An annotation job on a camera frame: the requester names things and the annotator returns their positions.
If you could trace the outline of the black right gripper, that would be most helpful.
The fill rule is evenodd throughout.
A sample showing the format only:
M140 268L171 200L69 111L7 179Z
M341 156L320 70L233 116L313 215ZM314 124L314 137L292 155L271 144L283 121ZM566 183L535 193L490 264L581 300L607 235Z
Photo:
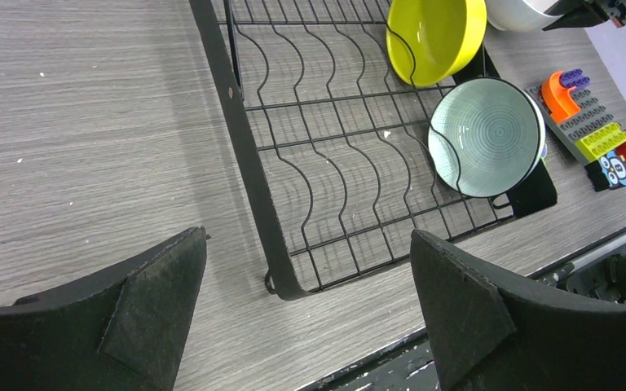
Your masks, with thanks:
M555 29L589 28L611 20L617 28L626 26L626 0L557 0L545 12L557 20L543 27Z

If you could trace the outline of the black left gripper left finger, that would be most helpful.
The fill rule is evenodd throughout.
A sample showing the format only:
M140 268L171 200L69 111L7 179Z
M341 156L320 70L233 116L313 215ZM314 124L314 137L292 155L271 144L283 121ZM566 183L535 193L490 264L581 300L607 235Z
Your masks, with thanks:
M0 390L171 390L205 272L208 236L185 231L0 306Z

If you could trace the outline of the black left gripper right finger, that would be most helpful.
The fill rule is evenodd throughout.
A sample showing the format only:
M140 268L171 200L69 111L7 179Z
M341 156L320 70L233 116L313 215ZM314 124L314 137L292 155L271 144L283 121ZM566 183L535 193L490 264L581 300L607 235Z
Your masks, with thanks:
M626 304L545 285L426 232L410 259L444 390L626 390Z

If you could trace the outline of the white ribbed bowl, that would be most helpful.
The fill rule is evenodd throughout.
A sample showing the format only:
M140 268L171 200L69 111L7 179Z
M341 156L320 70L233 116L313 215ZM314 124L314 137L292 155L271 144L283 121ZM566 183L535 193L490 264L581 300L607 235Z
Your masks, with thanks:
M562 17L534 8L530 1L486 0L487 20L500 31L526 33L541 30Z

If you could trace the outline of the mint textured bowl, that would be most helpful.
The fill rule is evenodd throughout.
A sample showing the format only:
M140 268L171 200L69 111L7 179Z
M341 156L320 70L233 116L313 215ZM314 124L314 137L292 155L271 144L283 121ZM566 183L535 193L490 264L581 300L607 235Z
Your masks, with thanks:
M544 118L534 99L494 77L468 80L448 92L427 133L437 176L474 198L516 187L540 161L544 142Z

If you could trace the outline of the black wire dish rack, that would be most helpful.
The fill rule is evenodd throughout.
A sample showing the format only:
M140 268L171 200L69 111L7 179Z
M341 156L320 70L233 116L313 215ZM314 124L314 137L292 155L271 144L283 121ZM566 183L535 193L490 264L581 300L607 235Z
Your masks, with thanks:
M456 242L555 205L544 164L501 195L448 187L428 149L449 91L497 70L485 48L418 87L390 64L387 1L193 1L193 19L267 262L293 301L408 259L413 230Z

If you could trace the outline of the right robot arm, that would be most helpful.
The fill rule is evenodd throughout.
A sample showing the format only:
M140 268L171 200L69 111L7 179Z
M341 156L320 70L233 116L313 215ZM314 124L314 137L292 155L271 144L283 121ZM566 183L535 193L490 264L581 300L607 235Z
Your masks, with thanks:
M559 19L545 31L593 27L608 20L618 28L626 26L626 1L558 1L549 10ZM626 136L626 129L621 134ZM626 141L586 170L594 182L604 182L608 189L626 187ZM626 244L594 261L569 261L537 280L581 296L626 304Z

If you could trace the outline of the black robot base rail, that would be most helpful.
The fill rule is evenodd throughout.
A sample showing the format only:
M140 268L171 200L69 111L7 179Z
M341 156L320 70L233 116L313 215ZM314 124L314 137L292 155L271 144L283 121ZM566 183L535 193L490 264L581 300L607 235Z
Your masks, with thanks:
M626 390L626 228L531 275L424 231L425 327L311 390Z

